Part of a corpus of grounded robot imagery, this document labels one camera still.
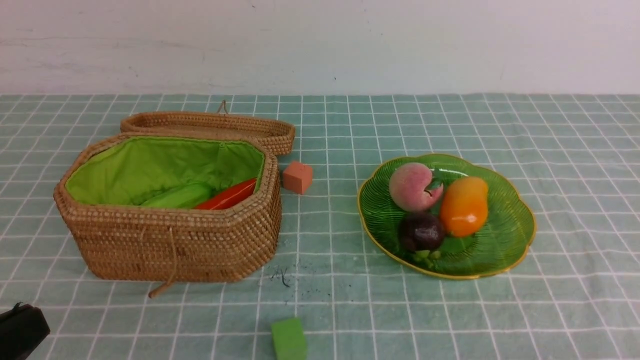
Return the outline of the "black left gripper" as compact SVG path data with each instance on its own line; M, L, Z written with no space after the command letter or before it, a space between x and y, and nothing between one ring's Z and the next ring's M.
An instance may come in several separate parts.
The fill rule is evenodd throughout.
M0 358L25 360L50 333L41 308L19 301L0 315Z

